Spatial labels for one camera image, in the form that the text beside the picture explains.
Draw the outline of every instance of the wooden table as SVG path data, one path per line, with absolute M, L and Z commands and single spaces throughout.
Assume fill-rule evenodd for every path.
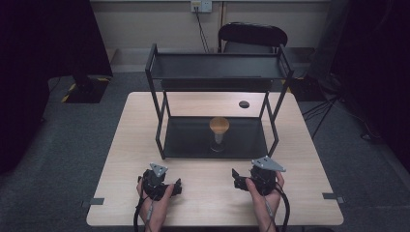
M 198 116 L 258 115 L 264 94 L 251 93 L 168 93 L 172 113 Z M 278 99 L 270 94 L 271 104 Z M 248 101 L 250 107 L 238 103 Z M 166 131 L 166 119 L 163 131 Z M 273 135 L 267 114 L 265 137 L 268 147 Z M 158 118 L 150 93 L 131 93 L 112 141 L 95 198 L 87 217 L 92 226 L 132 225 L 138 194 L 137 177 L 154 162 L 167 166 L 165 183 L 182 180 L 182 194 L 171 198 L 167 226 L 251 226 L 256 225 L 248 192 L 233 187 L 231 169 L 250 176 L 250 160 L 243 159 L 161 159 L 155 142 Z M 291 207 L 289 225 L 338 225 L 343 216 L 335 200 L 325 200 L 323 192 L 333 192 L 310 139 L 300 109 L 286 94 L 277 118 L 279 144 L 273 159 L 286 168 L 284 191 Z M 276 223 L 281 225 L 284 204 Z

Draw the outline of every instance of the white wall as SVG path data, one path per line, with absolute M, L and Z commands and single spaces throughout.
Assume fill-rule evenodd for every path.
M 106 47 L 203 50 L 190 2 L 92 2 Z M 276 25 L 289 37 L 288 46 L 316 47 L 328 2 L 225 2 L 225 22 L 247 21 Z M 216 50 L 221 2 L 213 2 L 210 14 L 201 14 L 208 45 Z

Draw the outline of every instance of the human hand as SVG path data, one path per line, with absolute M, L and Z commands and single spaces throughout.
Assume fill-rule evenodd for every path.
M 277 171 L 276 174 L 277 174 L 277 179 L 278 179 L 277 185 L 279 185 L 279 189 L 281 189 L 283 188 L 283 185 L 284 185 L 284 179 L 279 171 Z M 253 210 L 256 216 L 257 223 L 259 225 L 259 231 L 276 232 L 276 228 L 275 228 L 275 224 L 273 220 L 275 219 L 275 215 L 277 214 L 277 210 L 278 210 L 278 206 L 280 202 L 280 193 L 274 189 L 270 194 L 266 196 L 262 196 L 259 194 L 254 182 L 250 178 L 246 179 L 246 183 L 247 183 L 249 193 L 252 197 Z M 272 218 L 269 215 L 266 204 L 269 204 L 272 210 Z
M 163 195 L 160 201 L 152 200 L 150 197 L 148 197 L 145 191 L 141 193 L 141 186 L 142 186 L 142 178 L 141 180 L 139 180 L 138 185 L 136 186 L 136 190 L 138 191 L 138 194 L 145 199 L 144 203 L 142 204 L 141 210 L 139 212 L 139 216 L 142 218 L 142 220 L 145 223 L 145 231 L 149 231 L 149 232 L 160 231 L 166 219 L 166 211 L 168 209 L 169 199 L 172 195 L 172 191 L 174 190 L 174 184 L 169 185 L 166 188 L 165 194 Z M 149 214 L 151 214 L 151 217 L 147 221 L 147 217 Z

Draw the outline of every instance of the electrical outlet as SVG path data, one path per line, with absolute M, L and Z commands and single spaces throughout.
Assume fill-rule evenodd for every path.
M 212 1 L 202 1 L 201 12 L 210 13 L 212 11 Z
M 190 1 L 190 11 L 191 12 L 202 12 L 202 2 L 201 1 Z

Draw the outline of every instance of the black shelf surface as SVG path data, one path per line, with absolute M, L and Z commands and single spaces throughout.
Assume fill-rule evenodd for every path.
M 223 137 L 224 150 L 211 149 L 213 117 L 168 119 L 164 154 L 167 158 L 258 159 L 268 154 L 262 122 L 257 117 L 226 117 L 229 130 Z
M 286 78 L 275 54 L 158 53 L 153 79 Z

